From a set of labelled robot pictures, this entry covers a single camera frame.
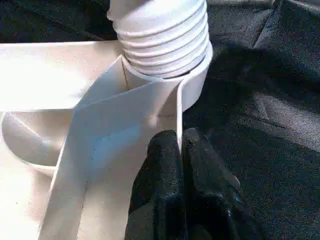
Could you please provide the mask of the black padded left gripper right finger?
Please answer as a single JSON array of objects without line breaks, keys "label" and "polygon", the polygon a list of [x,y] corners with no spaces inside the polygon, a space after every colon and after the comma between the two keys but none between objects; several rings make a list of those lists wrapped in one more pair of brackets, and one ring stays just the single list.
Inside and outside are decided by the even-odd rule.
[{"label": "black padded left gripper right finger", "polygon": [[235,176],[196,128],[182,135],[187,220],[195,239],[249,240],[250,217]]}]

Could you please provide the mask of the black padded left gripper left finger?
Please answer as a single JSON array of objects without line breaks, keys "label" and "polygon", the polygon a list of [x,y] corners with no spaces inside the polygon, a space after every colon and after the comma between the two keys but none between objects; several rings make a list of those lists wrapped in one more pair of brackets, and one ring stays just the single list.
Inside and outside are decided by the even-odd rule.
[{"label": "black padded left gripper left finger", "polygon": [[186,206],[182,159],[174,130],[157,133],[135,177],[126,239],[184,240]]}]

